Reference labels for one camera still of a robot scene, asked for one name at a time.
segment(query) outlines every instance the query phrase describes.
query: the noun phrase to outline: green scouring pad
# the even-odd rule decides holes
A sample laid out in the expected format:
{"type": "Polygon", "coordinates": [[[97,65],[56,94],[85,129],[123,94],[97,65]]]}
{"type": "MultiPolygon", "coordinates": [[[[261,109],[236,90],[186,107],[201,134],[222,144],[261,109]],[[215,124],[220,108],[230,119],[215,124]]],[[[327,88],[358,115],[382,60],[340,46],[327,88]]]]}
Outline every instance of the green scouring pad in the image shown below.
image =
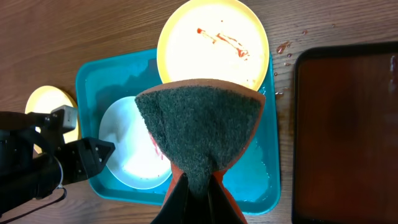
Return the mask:
{"type": "Polygon", "coordinates": [[[262,113],[264,102],[242,88],[220,80],[187,80],[136,97],[149,132],[187,174],[196,198],[206,195],[212,173],[228,169],[241,155],[262,113]]]}

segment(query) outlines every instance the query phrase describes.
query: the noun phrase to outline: wooden table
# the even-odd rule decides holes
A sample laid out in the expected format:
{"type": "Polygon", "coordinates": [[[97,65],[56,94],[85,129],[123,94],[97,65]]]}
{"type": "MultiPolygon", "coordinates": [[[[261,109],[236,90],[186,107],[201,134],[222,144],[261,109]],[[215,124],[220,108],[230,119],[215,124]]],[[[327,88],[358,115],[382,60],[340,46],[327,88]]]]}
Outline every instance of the wooden table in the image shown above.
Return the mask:
{"type": "MultiPolygon", "coordinates": [[[[0,110],[23,112],[42,85],[76,98],[79,67],[92,60],[152,49],[167,18],[184,0],[1,0],[0,110]]],[[[245,0],[260,18],[274,57],[282,195],[268,214],[249,223],[290,223],[293,163],[293,66],[306,49],[398,40],[395,0],[245,0]],[[291,42],[283,54],[276,48],[291,42]]],[[[149,223],[160,207],[105,200],[87,181],[67,186],[68,197],[14,223],[149,223]]],[[[59,197],[54,192],[11,210],[5,220],[59,197]]]]}

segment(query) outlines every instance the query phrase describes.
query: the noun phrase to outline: ketchup smear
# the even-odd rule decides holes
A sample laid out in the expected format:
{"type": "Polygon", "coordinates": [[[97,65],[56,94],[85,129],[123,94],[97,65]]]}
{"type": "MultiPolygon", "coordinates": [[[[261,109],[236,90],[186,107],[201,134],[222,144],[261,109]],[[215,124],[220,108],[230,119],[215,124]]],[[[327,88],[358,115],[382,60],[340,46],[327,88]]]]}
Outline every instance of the ketchup smear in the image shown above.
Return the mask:
{"type": "MultiPolygon", "coordinates": [[[[198,34],[203,34],[203,35],[206,35],[207,37],[210,37],[211,39],[213,39],[213,44],[216,42],[216,39],[215,39],[214,37],[208,35],[208,34],[206,33],[206,31],[204,31],[203,29],[198,28],[197,32],[198,32],[198,34]]],[[[219,33],[219,34],[216,35],[216,37],[219,38],[219,39],[222,40],[222,41],[225,41],[225,42],[229,43],[229,45],[231,45],[232,47],[234,47],[234,48],[238,51],[238,56],[239,56],[239,57],[244,57],[245,55],[247,55],[247,54],[249,53],[248,50],[240,49],[239,47],[235,46],[234,44],[232,44],[232,43],[229,41],[229,40],[232,40],[232,41],[236,42],[239,46],[242,46],[242,44],[238,43],[238,41],[237,41],[236,39],[234,39],[234,38],[232,38],[232,37],[228,37],[228,36],[223,35],[223,36],[225,37],[225,38],[224,38],[224,37],[221,36],[221,35],[222,35],[222,34],[219,33]]]]}

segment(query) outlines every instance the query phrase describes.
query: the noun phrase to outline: blue tray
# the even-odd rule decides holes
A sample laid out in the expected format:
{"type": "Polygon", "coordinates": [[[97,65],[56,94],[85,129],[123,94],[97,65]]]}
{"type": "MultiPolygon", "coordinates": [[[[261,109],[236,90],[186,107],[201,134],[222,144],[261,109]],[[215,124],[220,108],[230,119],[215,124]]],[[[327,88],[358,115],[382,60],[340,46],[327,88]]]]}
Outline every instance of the blue tray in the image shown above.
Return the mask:
{"type": "MultiPolygon", "coordinates": [[[[84,64],[76,78],[81,135],[98,137],[105,111],[118,99],[161,84],[156,49],[145,50],[84,64]]],[[[224,185],[245,214],[272,210],[280,197],[279,145],[272,58],[259,90],[267,97],[257,133],[243,157],[225,174],[224,185]]],[[[162,205],[171,178],[150,190],[122,184],[107,167],[90,180],[101,197],[125,202],[162,205]]]]}

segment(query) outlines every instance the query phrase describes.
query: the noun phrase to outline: red sauce stain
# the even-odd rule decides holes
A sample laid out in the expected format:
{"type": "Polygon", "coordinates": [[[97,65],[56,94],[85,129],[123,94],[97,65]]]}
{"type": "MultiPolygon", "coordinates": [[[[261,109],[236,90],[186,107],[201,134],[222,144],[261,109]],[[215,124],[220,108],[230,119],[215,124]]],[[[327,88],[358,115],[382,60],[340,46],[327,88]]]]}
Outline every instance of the red sauce stain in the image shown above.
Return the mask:
{"type": "Polygon", "coordinates": [[[198,28],[197,32],[198,32],[198,34],[202,34],[202,35],[205,36],[205,37],[211,38],[211,39],[213,40],[213,44],[216,43],[216,39],[215,39],[214,37],[208,35],[208,34],[206,33],[206,31],[204,31],[203,29],[198,28]]]}
{"type": "MultiPolygon", "coordinates": [[[[198,34],[202,34],[202,35],[205,35],[205,36],[207,36],[207,37],[213,39],[213,44],[216,43],[216,39],[215,39],[214,37],[208,35],[208,34],[206,33],[206,31],[204,31],[203,29],[198,28],[197,32],[198,32],[198,34]]],[[[244,49],[240,48],[240,47],[242,47],[242,44],[239,43],[235,38],[228,37],[228,36],[223,35],[223,34],[220,34],[220,33],[217,34],[216,37],[219,38],[219,39],[222,40],[222,41],[227,42],[229,45],[231,45],[232,47],[234,47],[234,48],[238,51],[238,56],[239,56],[239,57],[244,57],[245,55],[250,56],[250,55],[248,54],[248,53],[249,53],[248,50],[244,50],[244,49]]]]}
{"type": "Polygon", "coordinates": [[[152,144],[155,146],[155,152],[156,152],[156,154],[157,154],[158,156],[160,156],[160,159],[163,160],[163,153],[162,153],[162,151],[159,149],[159,146],[157,145],[157,143],[156,143],[154,137],[152,137],[152,135],[151,135],[150,133],[149,133],[149,136],[150,136],[150,140],[152,141],[152,144]]]}
{"type": "MultiPolygon", "coordinates": [[[[222,40],[222,41],[225,41],[225,42],[229,43],[229,45],[231,45],[232,47],[234,47],[234,48],[238,51],[238,56],[239,56],[239,57],[243,57],[243,56],[245,56],[245,55],[248,54],[248,51],[247,51],[247,50],[242,50],[242,49],[240,49],[239,47],[236,47],[236,46],[233,45],[230,41],[228,41],[227,39],[225,39],[224,37],[222,37],[221,34],[217,34],[216,37],[218,37],[218,38],[219,38],[220,40],[222,40]]],[[[230,39],[230,40],[233,40],[233,41],[237,42],[236,39],[234,39],[234,38],[230,38],[230,37],[227,37],[227,36],[225,36],[225,37],[228,38],[228,39],[230,39]]]]}
{"type": "Polygon", "coordinates": [[[284,50],[286,49],[286,46],[289,44],[289,41],[284,42],[283,44],[279,45],[279,47],[276,48],[276,52],[278,54],[282,54],[284,50]]]}

